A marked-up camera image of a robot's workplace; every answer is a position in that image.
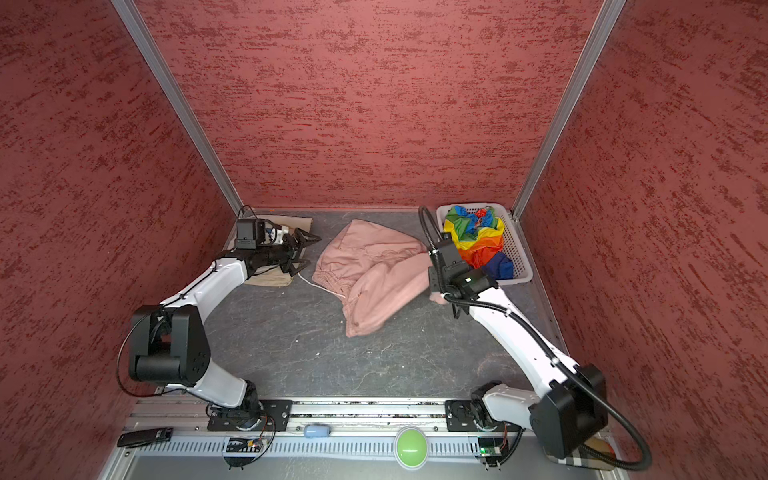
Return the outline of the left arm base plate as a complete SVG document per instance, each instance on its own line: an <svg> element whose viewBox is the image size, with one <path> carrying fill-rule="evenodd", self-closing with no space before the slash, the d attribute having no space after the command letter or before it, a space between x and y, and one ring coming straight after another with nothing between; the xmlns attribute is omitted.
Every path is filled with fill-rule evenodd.
<svg viewBox="0 0 768 480"><path fill-rule="evenodd" d="M207 430L212 432L283 432L290 419L293 402L288 399L259 400L253 409L206 407Z"/></svg>

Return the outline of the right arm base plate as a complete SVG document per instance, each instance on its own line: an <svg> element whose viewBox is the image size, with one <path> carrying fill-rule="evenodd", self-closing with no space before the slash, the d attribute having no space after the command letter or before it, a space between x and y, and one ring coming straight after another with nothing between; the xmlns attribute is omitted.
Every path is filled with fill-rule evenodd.
<svg viewBox="0 0 768 480"><path fill-rule="evenodd" d="M509 422L493 420L480 400L446 400L446 426L449 432L517 433L523 428Z"/></svg>

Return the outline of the pink shorts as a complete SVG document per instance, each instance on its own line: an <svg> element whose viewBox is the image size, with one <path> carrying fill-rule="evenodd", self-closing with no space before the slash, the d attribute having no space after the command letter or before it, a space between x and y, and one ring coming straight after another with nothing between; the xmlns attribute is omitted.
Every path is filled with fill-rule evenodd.
<svg viewBox="0 0 768 480"><path fill-rule="evenodd" d="M322 252L312 281L340 299L352 338L376 332L427 290L431 266L418 239L355 219Z"/></svg>

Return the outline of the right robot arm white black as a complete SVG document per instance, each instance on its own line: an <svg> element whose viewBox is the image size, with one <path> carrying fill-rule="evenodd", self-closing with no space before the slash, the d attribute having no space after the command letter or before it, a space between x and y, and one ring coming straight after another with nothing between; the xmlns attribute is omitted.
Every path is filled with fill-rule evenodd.
<svg viewBox="0 0 768 480"><path fill-rule="evenodd" d="M525 317L495 280L471 267L449 239L429 251L430 288L482 325L522 370L532 389L503 384L480 394L495 422L532 430L544 451L564 459L608 423L606 382L593 365L581 366L564 354Z"/></svg>

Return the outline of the colourful shorts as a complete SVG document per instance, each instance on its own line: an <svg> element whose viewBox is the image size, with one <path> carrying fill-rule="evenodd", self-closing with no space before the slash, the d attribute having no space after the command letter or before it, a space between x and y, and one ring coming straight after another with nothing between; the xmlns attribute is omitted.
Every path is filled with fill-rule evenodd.
<svg viewBox="0 0 768 480"><path fill-rule="evenodd" d="M475 210L452 206L443 221L462 260L481 269L494 280L512 280L514 262L504 253L506 226L495 209L486 205Z"/></svg>

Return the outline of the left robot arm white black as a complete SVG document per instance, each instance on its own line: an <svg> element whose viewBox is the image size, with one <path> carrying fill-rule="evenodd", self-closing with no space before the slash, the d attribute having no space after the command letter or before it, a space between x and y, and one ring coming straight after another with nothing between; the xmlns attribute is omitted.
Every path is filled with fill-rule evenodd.
<svg viewBox="0 0 768 480"><path fill-rule="evenodd" d="M204 322L232 291L258 274L278 269L292 277L309 264L305 249L320 238L301 228L274 226L237 238L211 266L179 293L158 305L145 305L131 318L116 366L127 358L135 382L184 391L208 403L229 427L251 431L266 425L268 414L255 385L212 359Z"/></svg>

